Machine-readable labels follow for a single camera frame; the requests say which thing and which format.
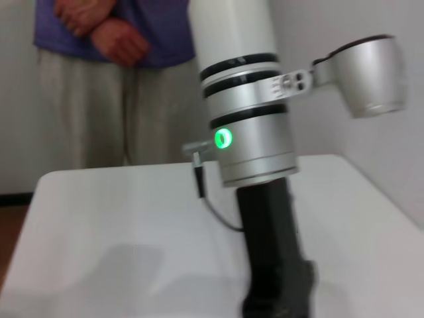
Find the green indicator light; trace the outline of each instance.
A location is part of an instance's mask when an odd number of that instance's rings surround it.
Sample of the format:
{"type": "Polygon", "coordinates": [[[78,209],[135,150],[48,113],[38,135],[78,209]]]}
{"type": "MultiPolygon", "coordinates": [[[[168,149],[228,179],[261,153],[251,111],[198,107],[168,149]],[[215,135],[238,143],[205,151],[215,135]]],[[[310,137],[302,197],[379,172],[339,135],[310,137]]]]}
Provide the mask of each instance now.
{"type": "Polygon", "coordinates": [[[233,143],[233,134],[228,129],[219,129],[215,134],[215,144],[219,149],[226,149],[233,143]]]}

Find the white wall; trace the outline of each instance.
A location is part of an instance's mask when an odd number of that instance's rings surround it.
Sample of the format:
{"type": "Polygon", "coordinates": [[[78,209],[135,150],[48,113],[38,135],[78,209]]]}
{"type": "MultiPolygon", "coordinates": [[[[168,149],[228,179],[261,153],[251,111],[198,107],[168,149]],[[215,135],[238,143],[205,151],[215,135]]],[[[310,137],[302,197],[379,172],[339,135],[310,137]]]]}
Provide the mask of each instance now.
{"type": "Polygon", "coordinates": [[[0,194],[34,191],[39,177],[68,167],[38,84],[34,3],[0,0],[0,194]]]}
{"type": "Polygon", "coordinates": [[[408,110],[351,119],[340,95],[325,89],[292,103],[299,151],[345,155],[424,227],[424,41],[422,0],[273,0],[287,71],[351,42],[397,36],[409,77],[408,110]]]}

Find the black cable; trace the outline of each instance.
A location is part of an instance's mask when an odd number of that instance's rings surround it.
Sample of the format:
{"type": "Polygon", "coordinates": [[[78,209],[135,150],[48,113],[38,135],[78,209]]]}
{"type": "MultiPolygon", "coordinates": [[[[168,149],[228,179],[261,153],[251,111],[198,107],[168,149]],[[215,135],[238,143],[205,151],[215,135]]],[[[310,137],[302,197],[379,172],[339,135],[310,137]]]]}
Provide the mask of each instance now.
{"type": "Polygon", "coordinates": [[[206,196],[205,178],[203,165],[194,168],[194,174],[196,176],[197,191],[199,192],[199,198],[205,204],[206,208],[213,214],[213,216],[226,228],[234,232],[243,232],[243,228],[235,227],[230,224],[224,217],[214,208],[212,203],[206,196]]]}

